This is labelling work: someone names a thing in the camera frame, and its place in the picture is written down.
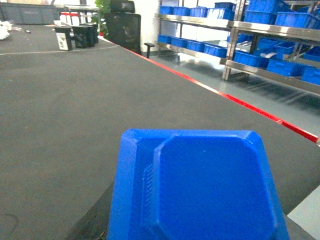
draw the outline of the black office chair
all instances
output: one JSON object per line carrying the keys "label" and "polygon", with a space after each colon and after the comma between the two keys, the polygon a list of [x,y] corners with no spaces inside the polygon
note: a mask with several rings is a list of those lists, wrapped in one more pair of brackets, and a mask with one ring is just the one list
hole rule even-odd
{"label": "black office chair", "polygon": [[[105,18],[108,29],[108,40],[139,55],[141,52],[141,15],[135,13],[135,3],[128,0],[114,0],[110,3],[111,13]],[[146,42],[146,57],[155,45]]]}

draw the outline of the metal shelving rack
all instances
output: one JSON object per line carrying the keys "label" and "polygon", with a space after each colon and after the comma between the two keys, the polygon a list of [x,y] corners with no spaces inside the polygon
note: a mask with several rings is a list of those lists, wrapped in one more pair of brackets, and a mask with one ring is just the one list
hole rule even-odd
{"label": "metal shelving rack", "polygon": [[[237,17],[242,16],[242,12],[246,0],[239,0],[237,4]],[[310,5],[309,10],[312,10],[318,3],[318,0],[311,1],[285,1],[291,5]],[[269,81],[273,81],[282,85],[286,85],[299,90],[308,91],[310,93],[320,95],[320,85],[312,84],[309,82],[301,81],[297,77],[287,77],[279,75],[273,72],[266,71],[265,69],[251,67],[248,65],[240,64],[233,61],[234,53],[236,49],[236,42],[238,41],[239,33],[253,34],[253,42],[250,52],[252,52],[256,46],[258,39],[261,36],[286,39],[293,42],[304,43],[308,45],[320,46],[320,30],[295,28],[295,27],[283,27],[277,25],[268,25],[260,23],[250,23],[239,21],[239,18],[233,22],[230,44],[228,46],[227,60],[223,71],[222,78],[228,80],[230,78],[243,78],[248,75],[256,75]],[[241,71],[240,73],[231,74],[231,70]]]}
{"label": "metal shelving rack", "polygon": [[[266,71],[262,68],[251,67],[248,65],[240,64],[233,61],[239,33],[254,35],[252,44],[250,47],[250,53],[252,53],[259,42],[260,37],[269,37],[275,39],[282,39],[297,43],[303,43],[308,45],[320,46],[320,30],[296,28],[296,27],[285,27],[277,25],[268,25],[260,23],[250,23],[241,21],[245,4],[247,0],[238,0],[236,4],[236,10],[234,14],[234,21],[215,19],[214,21],[210,18],[204,17],[191,17],[191,16],[176,16],[167,14],[156,14],[155,17],[161,21],[168,21],[173,23],[187,24],[196,27],[203,27],[215,30],[230,31],[230,41],[228,45],[226,58],[220,58],[220,64],[224,64],[225,68],[222,74],[224,80],[229,79],[242,79],[249,75],[256,75],[269,81],[276,82],[278,84],[286,85],[299,90],[308,91],[312,94],[320,95],[320,85],[312,84],[309,82],[301,81],[297,77],[287,77],[279,75],[273,72]],[[318,0],[285,0],[290,5],[310,5],[309,10],[311,11],[320,1]],[[182,36],[182,27],[180,28],[180,37]],[[197,58],[207,57],[208,54],[191,51],[186,48],[176,47],[170,44],[164,44],[158,42],[158,46],[165,48],[176,53],[184,53]],[[299,55],[300,49],[295,49],[294,54]],[[240,71],[238,73],[231,74],[232,70]]]}
{"label": "metal shelving rack", "polygon": [[[185,0],[181,1],[181,5],[185,5]],[[206,17],[193,17],[193,16],[178,16],[178,15],[169,15],[169,14],[159,14],[156,13],[155,17],[160,20],[160,26],[162,21],[167,21],[171,23],[180,24],[180,35],[182,37],[182,26],[183,25],[191,25],[195,27],[203,27],[207,29],[221,30],[230,32],[234,22],[226,19],[212,19]],[[157,45],[160,48],[167,49],[173,51],[175,53],[183,53],[196,58],[203,58],[210,61],[218,61],[218,64],[224,65],[226,63],[226,58],[220,58],[216,56],[212,56],[206,53],[192,51],[183,47],[177,47],[171,44],[165,44],[162,42],[157,42]]]}
{"label": "metal shelving rack", "polygon": [[174,46],[174,45],[171,45],[171,44],[166,44],[166,43],[163,43],[163,42],[158,42],[158,46],[161,47],[161,48],[165,48],[165,49],[171,50],[171,51],[176,52],[176,53],[187,54],[187,55],[195,57],[195,58],[202,58],[202,59],[206,59],[206,60],[212,61],[212,62],[218,61],[217,63],[218,64],[222,64],[222,65],[226,64],[226,58],[220,58],[220,57],[217,57],[217,56],[212,56],[212,55],[209,55],[209,54],[206,54],[206,53],[203,53],[203,52],[193,51],[193,50],[190,50],[190,49],[187,49],[187,48],[178,47],[178,46]]}

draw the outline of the green plant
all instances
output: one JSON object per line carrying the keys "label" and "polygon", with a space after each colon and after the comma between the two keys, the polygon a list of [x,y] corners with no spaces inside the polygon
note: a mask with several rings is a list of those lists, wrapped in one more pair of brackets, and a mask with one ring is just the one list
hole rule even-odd
{"label": "green plant", "polygon": [[[111,0],[95,0],[95,5],[100,9],[100,31],[103,32],[103,37],[108,38],[108,29],[106,23],[103,21],[105,14],[110,13],[110,1]],[[98,23],[98,19],[92,19],[93,22]]]}

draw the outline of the black box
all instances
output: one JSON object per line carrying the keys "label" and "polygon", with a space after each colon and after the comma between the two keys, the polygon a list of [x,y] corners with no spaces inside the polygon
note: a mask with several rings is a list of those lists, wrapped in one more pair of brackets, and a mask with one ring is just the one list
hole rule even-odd
{"label": "black box", "polygon": [[93,26],[72,26],[72,29],[76,48],[85,49],[95,46],[95,38],[92,34]]}
{"label": "black box", "polygon": [[93,27],[93,31],[92,34],[94,35],[94,43],[99,43],[99,38],[98,38],[98,24],[94,23],[94,22],[85,22],[85,23],[81,23],[80,26],[91,26]]}

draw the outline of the red edge strip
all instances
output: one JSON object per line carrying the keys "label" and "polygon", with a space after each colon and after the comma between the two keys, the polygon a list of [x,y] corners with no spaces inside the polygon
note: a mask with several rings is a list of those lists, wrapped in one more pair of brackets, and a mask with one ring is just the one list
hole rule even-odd
{"label": "red edge strip", "polygon": [[207,90],[209,90],[209,91],[211,91],[211,92],[213,92],[215,94],[218,94],[218,95],[220,95],[220,96],[222,96],[222,97],[224,97],[226,99],[229,99],[229,100],[231,100],[231,101],[233,101],[233,102],[235,102],[235,103],[237,103],[237,104],[239,104],[241,106],[246,107],[247,109],[250,109],[250,110],[252,110],[252,111],[254,111],[254,112],[256,112],[256,113],[258,113],[258,114],[260,114],[262,116],[265,116],[266,118],[271,119],[272,121],[276,122],[277,124],[280,124],[280,125],[288,128],[288,129],[294,131],[297,134],[300,134],[301,136],[305,137],[306,139],[310,140],[311,142],[314,142],[314,143],[318,142],[318,139],[319,139],[318,136],[316,136],[316,135],[314,135],[314,134],[312,134],[312,133],[310,133],[310,132],[308,132],[306,130],[303,130],[302,128],[300,128],[298,126],[295,126],[295,125],[293,125],[293,124],[291,124],[291,123],[289,123],[287,121],[284,121],[281,118],[278,118],[278,117],[276,117],[276,116],[274,116],[274,115],[272,115],[272,114],[270,114],[270,113],[268,113],[266,111],[263,111],[263,110],[255,107],[255,106],[252,106],[251,104],[246,103],[245,101],[242,101],[242,100],[240,100],[240,99],[238,99],[238,98],[236,98],[236,97],[234,97],[232,95],[225,94],[225,93],[222,93],[220,91],[217,91],[217,90],[215,90],[215,89],[213,89],[213,88],[211,88],[211,87],[209,87],[209,86],[207,86],[207,85],[205,85],[205,84],[203,84],[201,82],[198,82],[197,80],[195,80],[195,79],[193,79],[193,78],[191,78],[191,77],[189,77],[189,76],[187,76],[185,74],[177,72],[177,71],[175,71],[175,70],[173,70],[173,69],[171,69],[171,68],[169,68],[167,66],[164,66],[164,65],[162,65],[162,64],[160,64],[160,63],[158,63],[156,61],[153,61],[153,60],[148,59],[148,58],[146,58],[144,56],[141,56],[141,55],[139,55],[139,54],[137,54],[137,53],[135,53],[133,51],[130,51],[130,52],[132,52],[133,54],[135,54],[135,55],[137,55],[137,56],[149,61],[150,63],[153,63],[153,64],[155,64],[155,65],[157,65],[157,66],[159,66],[159,67],[171,72],[171,73],[174,73],[174,74],[176,74],[176,75],[178,75],[178,76],[180,76],[180,77],[182,77],[184,79],[187,79],[188,81],[190,81],[190,82],[192,82],[194,84],[197,84],[197,85],[199,85],[199,86],[201,86],[201,87],[203,87],[203,88],[205,88],[205,89],[207,89]]}

